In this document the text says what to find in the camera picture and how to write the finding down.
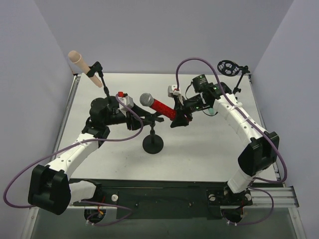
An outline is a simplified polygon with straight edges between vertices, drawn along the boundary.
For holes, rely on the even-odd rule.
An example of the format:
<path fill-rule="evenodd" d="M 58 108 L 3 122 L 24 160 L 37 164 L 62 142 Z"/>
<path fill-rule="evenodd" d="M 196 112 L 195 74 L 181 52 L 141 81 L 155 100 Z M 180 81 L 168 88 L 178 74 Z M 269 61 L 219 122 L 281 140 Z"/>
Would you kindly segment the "red glitter microphone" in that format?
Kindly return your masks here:
<path fill-rule="evenodd" d="M 143 93 L 140 95 L 140 103 L 145 107 L 150 107 L 156 112 L 168 117 L 170 120 L 174 120 L 176 117 L 176 111 L 162 102 L 156 100 L 150 93 Z"/>

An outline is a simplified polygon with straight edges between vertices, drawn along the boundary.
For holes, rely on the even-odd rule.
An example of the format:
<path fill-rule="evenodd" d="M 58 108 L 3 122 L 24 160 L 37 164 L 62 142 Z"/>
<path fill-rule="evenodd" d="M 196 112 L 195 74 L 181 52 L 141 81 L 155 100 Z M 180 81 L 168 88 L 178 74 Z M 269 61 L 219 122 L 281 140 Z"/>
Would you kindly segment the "black mic stand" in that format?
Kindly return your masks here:
<path fill-rule="evenodd" d="M 155 132 L 155 125 L 156 123 L 153 124 L 144 124 L 144 126 L 149 125 L 151 127 L 150 134 L 147 135 L 144 140 L 143 140 L 143 150 L 148 153 L 148 154 L 157 154 L 161 152 L 164 146 L 163 139 L 156 134 Z"/>
<path fill-rule="evenodd" d="M 92 66 L 89 66 L 89 71 L 86 73 L 86 75 L 89 78 L 93 78 L 95 76 L 95 74 L 98 74 L 98 76 L 101 79 L 102 85 L 103 85 L 103 91 L 106 95 L 106 99 L 107 99 L 107 105 L 110 109 L 112 109 L 113 111 L 115 110 L 115 108 L 117 108 L 119 105 L 116 101 L 115 98 L 111 98 L 110 92 L 109 92 L 109 88 L 107 87 L 105 80 L 104 80 L 104 73 L 103 73 L 103 67 L 101 65 L 101 63 L 99 61 L 96 61 Z"/>

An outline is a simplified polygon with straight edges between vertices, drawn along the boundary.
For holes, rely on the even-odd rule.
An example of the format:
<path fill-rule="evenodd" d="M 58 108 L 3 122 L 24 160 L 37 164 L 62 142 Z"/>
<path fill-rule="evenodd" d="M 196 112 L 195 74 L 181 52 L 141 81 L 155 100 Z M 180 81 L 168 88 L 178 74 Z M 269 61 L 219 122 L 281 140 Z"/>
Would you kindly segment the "pink microphone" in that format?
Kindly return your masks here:
<path fill-rule="evenodd" d="M 87 77 L 99 88 L 103 86 L 101 80 L 93 74 L 93 76 L 89 76 L 88 72 L 90 68 L 88 64 L 84 61 L 82 55 L 75 50 L 72 50 L 68 53 L 69 60 L 76 65 L 78 68 L 82 70 L 83 73 L 87 75 Z"/>

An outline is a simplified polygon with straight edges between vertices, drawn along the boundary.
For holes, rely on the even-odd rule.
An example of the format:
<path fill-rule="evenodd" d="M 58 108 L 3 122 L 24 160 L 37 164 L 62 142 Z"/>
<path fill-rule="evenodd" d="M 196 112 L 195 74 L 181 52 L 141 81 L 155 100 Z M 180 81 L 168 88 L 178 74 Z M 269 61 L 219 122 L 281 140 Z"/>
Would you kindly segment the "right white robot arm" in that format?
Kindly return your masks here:
<path fill-rule="evenodd" d="M 260 180 L 260 173 L 276 162 L 279 136 L 267 132 L 253 120 L 225 83 L 210 83 L 205 75 L 195 77 L 193 83 L 197 94 L 188 100 L 181 95 L 177 85 L 168 87 L 167 94 L 175 102 L 171 127 L 187 126 L 193 112 L 208 108 L 223 117 L 244 145 L 238 157 L 239 168 L 226 182 L 226 188 L 232 194 L 240 194 L 253 181 Z"/>

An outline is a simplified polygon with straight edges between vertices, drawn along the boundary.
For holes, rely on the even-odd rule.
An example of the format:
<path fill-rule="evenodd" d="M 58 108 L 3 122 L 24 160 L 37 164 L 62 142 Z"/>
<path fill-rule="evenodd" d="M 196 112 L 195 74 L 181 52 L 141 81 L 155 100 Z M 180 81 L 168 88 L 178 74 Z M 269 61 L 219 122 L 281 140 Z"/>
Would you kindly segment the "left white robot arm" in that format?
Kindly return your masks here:
<path fill-rule="evenodd" d="M 70 183 L 70 176 L 82 162 L 100 148 L 110 134 L 109 127 L 126 124 L 129 130 L 141 129 L 155 121 L 160 113 L 150 113 L 137 106 L 128 95 L 96 98 L 91 102 L 90 116 L 73 145 L 59 153 L 45 166 L 37 165 L 31 174 L 28 202 L 56 215 L 82 200 L 98 200 L 101 187 L 92 180 Z"/>

